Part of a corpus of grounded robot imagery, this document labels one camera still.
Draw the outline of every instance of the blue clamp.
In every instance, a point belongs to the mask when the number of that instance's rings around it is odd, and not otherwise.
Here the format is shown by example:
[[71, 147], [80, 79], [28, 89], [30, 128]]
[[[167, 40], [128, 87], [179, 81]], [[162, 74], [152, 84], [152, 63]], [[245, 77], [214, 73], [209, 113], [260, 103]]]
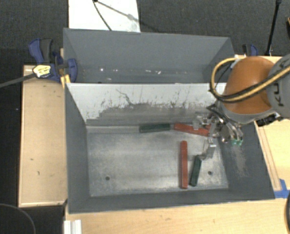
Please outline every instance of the blue clamp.
[[[51, 52], [53, 40], [51, 39], [34, 39], [29, 43], [29, 52], [36, 60], [37, 64], [46, 63], [51, 67], [51, 74], [46, 76], [46, 79], [50, 79], [56, 82], [60, 82], [59, 69], [69, 68], [70, 81], [75, 82], [77, 79], [77, 63], [75, 59], [68, 59], [67, 63], [63, 63], [63, 58], [58, 52]], [[55, 59], [55, 64], [51, 63], [51, 55]]]
[[29, 52], [32, 57], [37, 61], [37, 64], [45, 63], [41, 47], [40, 47], [41, 39], [34, 39], [29, 43]]
[[283, 179], [279, 179], [279, 181], [280, 181], [282, 190], [274, 192], [275, 198], [288, 198], [290, 190], [287, 190], [286, 183]]

